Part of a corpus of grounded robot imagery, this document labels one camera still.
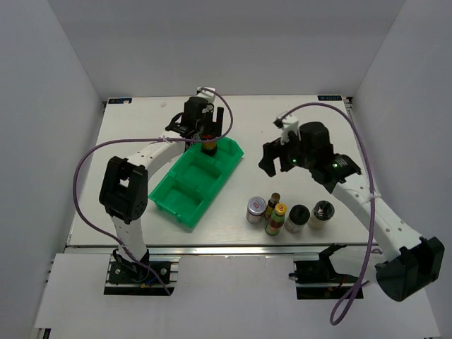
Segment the red cap sauce bottle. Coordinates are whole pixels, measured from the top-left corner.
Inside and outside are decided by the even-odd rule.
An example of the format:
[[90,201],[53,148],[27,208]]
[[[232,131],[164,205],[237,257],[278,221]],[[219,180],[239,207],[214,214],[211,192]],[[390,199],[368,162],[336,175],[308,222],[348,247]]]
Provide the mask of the red cap sauce bottle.
[[214,138],[212,135],[201,135],[201,140],[203,141],[201,144],[202,153],[209,156],[214,156],[217,153],[218,146],[217,142],[213,141]]

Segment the silver lid glass jar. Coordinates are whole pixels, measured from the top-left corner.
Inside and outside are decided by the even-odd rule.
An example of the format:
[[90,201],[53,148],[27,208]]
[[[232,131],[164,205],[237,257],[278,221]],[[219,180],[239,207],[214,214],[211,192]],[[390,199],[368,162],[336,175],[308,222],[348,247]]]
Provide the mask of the silver lid glass jar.
[[247,203],[246,219],[253,224],[259,223],[266,211],[266,201],[260,196],[249,199]]

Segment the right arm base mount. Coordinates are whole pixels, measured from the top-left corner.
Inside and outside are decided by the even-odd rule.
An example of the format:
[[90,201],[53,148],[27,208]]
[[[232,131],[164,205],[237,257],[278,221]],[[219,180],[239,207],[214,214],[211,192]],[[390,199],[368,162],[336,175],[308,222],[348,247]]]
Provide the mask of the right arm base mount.
[[333,267],[333,258],[343,249],[359,254],[366,247],[360,245],[292,245],[293,269],[288,278],[295,283],[296,298],[302,301],[338,301],[357,282],[357,274],[339,273]]

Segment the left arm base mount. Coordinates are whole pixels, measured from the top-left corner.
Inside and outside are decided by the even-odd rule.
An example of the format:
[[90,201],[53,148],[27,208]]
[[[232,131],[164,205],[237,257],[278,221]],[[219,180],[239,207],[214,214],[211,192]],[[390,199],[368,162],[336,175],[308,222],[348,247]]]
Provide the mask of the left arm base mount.
[[152,272],[144,270],[135,273],[110,257],[103,294],[107,296],[168,297],[175,289],[178,273],[176,261],[158,259],[150,262],[150,267],[158,274],[169,293]]

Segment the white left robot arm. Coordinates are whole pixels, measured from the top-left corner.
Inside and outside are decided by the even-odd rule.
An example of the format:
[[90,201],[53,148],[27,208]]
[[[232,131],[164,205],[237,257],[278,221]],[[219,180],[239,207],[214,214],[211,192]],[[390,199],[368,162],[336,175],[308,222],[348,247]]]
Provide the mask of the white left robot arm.
[[141,218],[153,201],[187,227],[194,227],[243,156],[222,128],[227,105],[218,107],[212,88],[199,88],[163,134],[128,157],[112,157],[99,201],[114,225],[116,260],[135,282],[149,274],[149,251]]

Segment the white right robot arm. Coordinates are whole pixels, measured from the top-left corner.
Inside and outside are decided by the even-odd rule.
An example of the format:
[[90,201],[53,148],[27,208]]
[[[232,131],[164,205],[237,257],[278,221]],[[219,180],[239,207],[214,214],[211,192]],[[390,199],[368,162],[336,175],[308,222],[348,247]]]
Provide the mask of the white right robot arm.
[[444,245],[426,239],[402,221],[376,194],[370,177],[347,155],[335,153],[328,129],[319,121],[300,125],[277,119],[282,129],[282,168],[301,167],[341,201],[367,227],[383,252],[369,262],[365,278],[376,282],[391,299],[401,302],[434,282],[441,269]]

